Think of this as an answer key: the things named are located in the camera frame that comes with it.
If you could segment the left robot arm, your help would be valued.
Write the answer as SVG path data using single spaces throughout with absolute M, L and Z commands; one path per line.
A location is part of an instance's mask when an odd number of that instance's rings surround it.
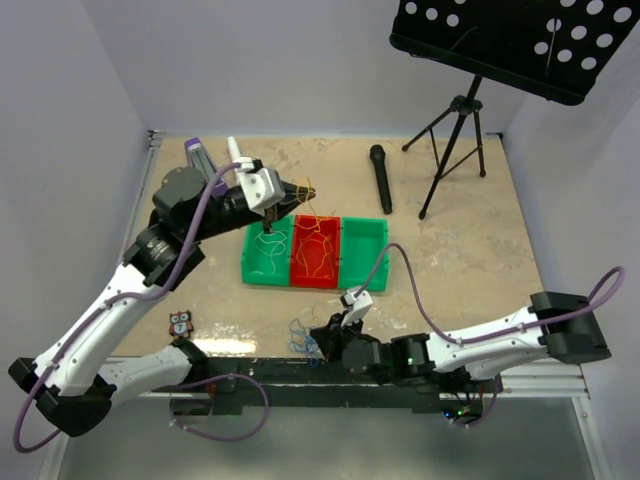
M 138 321 L 204 260 L 202 241 L 252 224 L 265 231 L 313 199 L 314 188 L 280 179 L 258 160 L 221 168 L 211 179 L 194 167 L 171 170 L 153 195 L 148 226 L 123 254 L 88 310 L 54 345 L 18 358 L 9 375 L 57 432 L 78 437 L 142 393 L 206 383 L 208 357 L 177 339 L 154 354 L 107 366 Z

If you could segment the red bin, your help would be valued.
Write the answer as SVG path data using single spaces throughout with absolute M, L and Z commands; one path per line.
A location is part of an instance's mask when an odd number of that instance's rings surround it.
M 336 216 L 296 215 L 290 284 L 296 288 L 336 289 L 341 220 Z

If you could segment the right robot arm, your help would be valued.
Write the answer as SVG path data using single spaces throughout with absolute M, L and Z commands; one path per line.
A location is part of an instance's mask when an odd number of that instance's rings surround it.
M 589 300 L 540 292 L 531 303 L 498 320 L 461 330 L 396 337 L 384 343 L 364 333 L 372 301 L 349 294 L 344 311 L 314 328 L 311 338 L 328 362 L 378 384 L 436 385 L 459 393 L 510 368 L 552 358 L 580 365 L 610 358 Z

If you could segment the green bin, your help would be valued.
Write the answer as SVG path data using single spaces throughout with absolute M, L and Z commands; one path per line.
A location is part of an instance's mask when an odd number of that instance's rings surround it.
M 388 243 L 386 220 L 342 217 L 338 287 L 346 290 L 363 285 Z
M 241 277 L 245 284 L 288 287 L 295 217 L 275 222 L 272 233 L 260 224 L 246 229 L 241 257 Z

